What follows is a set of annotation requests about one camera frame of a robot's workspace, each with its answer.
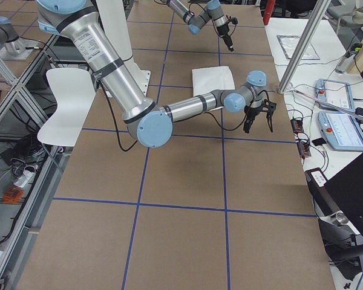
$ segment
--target white cloth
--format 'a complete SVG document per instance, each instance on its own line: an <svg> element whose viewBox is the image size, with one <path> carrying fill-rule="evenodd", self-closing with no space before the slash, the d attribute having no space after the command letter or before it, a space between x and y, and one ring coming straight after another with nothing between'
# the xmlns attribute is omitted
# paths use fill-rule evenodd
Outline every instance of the white cloth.
<svg viewBox="0 0 363 290"><path fill-rule="evenodd" d="M232 73L228 66L193 69L192 83L194 96L207 94L215 89L235 89Z"/></svg>

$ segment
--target orange object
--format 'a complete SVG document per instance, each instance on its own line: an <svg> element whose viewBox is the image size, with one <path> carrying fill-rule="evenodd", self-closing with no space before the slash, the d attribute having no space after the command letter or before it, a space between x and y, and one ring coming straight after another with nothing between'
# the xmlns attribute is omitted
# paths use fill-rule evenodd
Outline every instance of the orange object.
<svg viewBox="0 0 363 290"><path fill-rule="evenodd" d="M24 190L17 186L10 187L2 197L2 201L5 204L17 204L22 197Z"/></svg>
<svg viewBox="0 0 363 290"><path fill-rule="evenodd" d="M276 5L276 0L268 0L266 4L266 9L264 12L264 25L267 25L269 23L269 19L272 16L272 13L274 11L274 6Z"/></svg>

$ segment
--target brown tabletop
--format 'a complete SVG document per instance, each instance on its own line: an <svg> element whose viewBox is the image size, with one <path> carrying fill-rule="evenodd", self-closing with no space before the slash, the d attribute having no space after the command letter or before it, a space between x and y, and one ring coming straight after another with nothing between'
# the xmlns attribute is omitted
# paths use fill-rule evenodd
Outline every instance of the brown tabletop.
<svg viewBox="0 0 363 290"><path fill-rule="evenodd" d="M148 97L191 97L194 68L227 65L236 87L260 69L278 104L274 133L263 115L250 134L202 115L175 124L160 148L123 153L98 93L18 289L335 288L284 99L273 92L260 10L224 11L240 21L233 53L212 26L192 36L169 8L135 2L128 27L135 61L151 70ZM243 118L215 115L226 127ZM120 112L117 121L128 147Z"/></svg>

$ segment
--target white chair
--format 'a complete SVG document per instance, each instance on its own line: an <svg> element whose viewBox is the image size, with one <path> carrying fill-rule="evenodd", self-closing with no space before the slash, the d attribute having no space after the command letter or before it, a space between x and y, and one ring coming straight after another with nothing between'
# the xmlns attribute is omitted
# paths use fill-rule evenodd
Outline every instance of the white chair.
<svg viewBox="0 0 363 290"><path fill-rule="evenodd" d="M332 6L327 13L336 20L336 34L340 26L349 28L363 27L363 0L345 0L345 5Z"/></svg>
<svg viewBox="0 0 363 290"><path fill-rule="evenodd" d="M57 109L39 130L38 140L73 147L96 95L90 74L79 68L54 68L47 71L47 80Z"/></svg>

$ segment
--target sticker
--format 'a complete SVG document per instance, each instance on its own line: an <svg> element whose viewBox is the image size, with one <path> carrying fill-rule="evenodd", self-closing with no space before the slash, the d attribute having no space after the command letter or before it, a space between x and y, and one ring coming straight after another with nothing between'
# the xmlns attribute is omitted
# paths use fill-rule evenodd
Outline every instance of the sticker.
<svg viewBox="0 0 363 290"><path fill-rule="evenodd" d="M319 171L311 172L311 174L320 187L323 187L324 184L327 182L324 176Z"/></svg>
<svg viewBox="0 0 363 290"><path fill-rule="evenodd" d="M87 62L91 62L97 57L104 55L97 41L90 32L85 32L74 41L75 46Z"/></svg>

